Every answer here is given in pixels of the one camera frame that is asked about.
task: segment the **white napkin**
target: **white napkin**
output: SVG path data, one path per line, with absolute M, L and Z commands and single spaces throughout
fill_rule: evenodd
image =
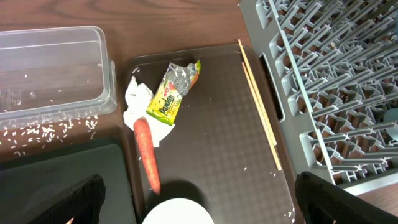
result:
M 169 126 L 147 114 L 146 109 L 154 97 L 152 91 L 143 83 L 138 85 L 133 76 L 124 97 L 128 105 L 127 110 L 123 113 L 124 123 L 134 130 L 134 123 L 139 118 L 145 118 L 152 133 L 154 147 L 159 147 L 160 140 L 166 137 L 175 125 Z

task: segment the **candy wrapper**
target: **candy wrapper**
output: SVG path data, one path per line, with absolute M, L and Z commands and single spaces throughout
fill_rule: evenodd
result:
M 170 63 L 154 99 L 147 108 L 147 114 L 172 126 L 181 100 L 195 84 L 200 69 L 200 61 L 190 63 L 187 67 Z

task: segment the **dark tray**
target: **dark tray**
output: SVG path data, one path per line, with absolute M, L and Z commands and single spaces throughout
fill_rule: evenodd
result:
M 130 173 L 139 175 L 131 177 L 131 181 L 140 220 L 160 202 L 177 197 L 202 204 L 215 223 L 297 220 L 292 210 L 298 207 L 291 197 L 294 174 L 268 83 L 255 53 L 247 47 L 245 51 L 274 127 L 284 171 L 276 169 L 243 72 L 238 45 L 131 58 L 124 64 L 124 77 L 120 77 L 124 80 L 119 87 L 121 98 L 132 75 L 155 93 L 170 62 L 186 66 L 200 59 L 202 64 L 198 81 L 182 99 L 174 129 L 155 150 L 162 183 L 160 196 L 150 190 L 139 153 L 134 150 L 134 135 L 126 126 L 130 159 L 139 163 L 139 171 Z M 136 67 L 139 72 L 132 74 Z M 121 106 L 126 110 L 124 100 Z

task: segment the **white plate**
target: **white plate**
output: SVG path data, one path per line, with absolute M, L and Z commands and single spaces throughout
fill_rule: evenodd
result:
M 176 198 L 156 206 L 142 224 L 214 224 L 210 214 L 198 203 Z

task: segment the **gray dish rack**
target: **gray dish rack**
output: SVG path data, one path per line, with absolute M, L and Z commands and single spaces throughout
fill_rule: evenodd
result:
M 296 173 L 359 195 L 398 182 L 397 1 L 242 0 Z

